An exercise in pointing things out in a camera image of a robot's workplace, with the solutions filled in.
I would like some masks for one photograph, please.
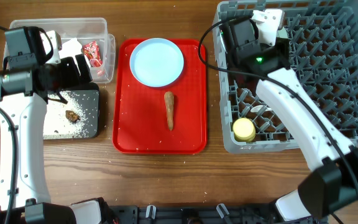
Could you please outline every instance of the red packaging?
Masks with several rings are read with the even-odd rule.
[[[102,66],[102,60],[100,59],[99,45],[96,41],[92,41],[83,46],[84,54],[89,59],[89,63],[92,67]]]

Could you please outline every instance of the wooden table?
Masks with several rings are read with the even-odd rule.
[[[15,19],[103,17],[120,46],[128,38],[199,39],[211,25],[218,1],[114,1],[14,4],[0,0],[0,25]],[[212,36],[205,40],[213,63]],[[4,34],[0,31],[0,69]],[[45,141],[45,174],[52,202],[69,205],[104,197],[109,205],[227,205],[265,203],[296,189],[310,173],[299,149],[233,155],[223,148],[219,81],[208,71],[208,144],[194,156],[133,156],[112,146],[116,81],[102,88],[101,132],[94,139]],[[358,223],[357,203],[337,212]]]

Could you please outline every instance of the clear plastic container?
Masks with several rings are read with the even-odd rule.
[[[116,42],[108,33],[107,22],[103,18],[64,18],[64,19],[23,19],[12,21],[9,28],[37,26],[46,32],[54,30],[62,38],[62,43],[77,38],[82,45],[97,41],[102,66],[90,68],[93,81],[109,83],[112,80],[116,61]],[[4,58],[9,55],[5,46]]]

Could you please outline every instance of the crumb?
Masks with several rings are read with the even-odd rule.
[[[66,118],[72,123],[77,122],[80,117],[74,111],[66,110]]]

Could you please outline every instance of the gray dish rack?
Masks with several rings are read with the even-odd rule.
[[[358,146],[358,0],[249,0],[218,4],[214,24],[253,10],[280,8],[290,39],[290,63],[300,83],[327,118]],[[220,68],[226,55],[213,30],[214,54]],[[219,72],[224,147],[230,153],[273,152],[298,148],[273,111],[251,113],[265,105],[248,89],[238,88]],[[252,143],[238,142],[231,129],[238,118],[249,118],[257,134]]]

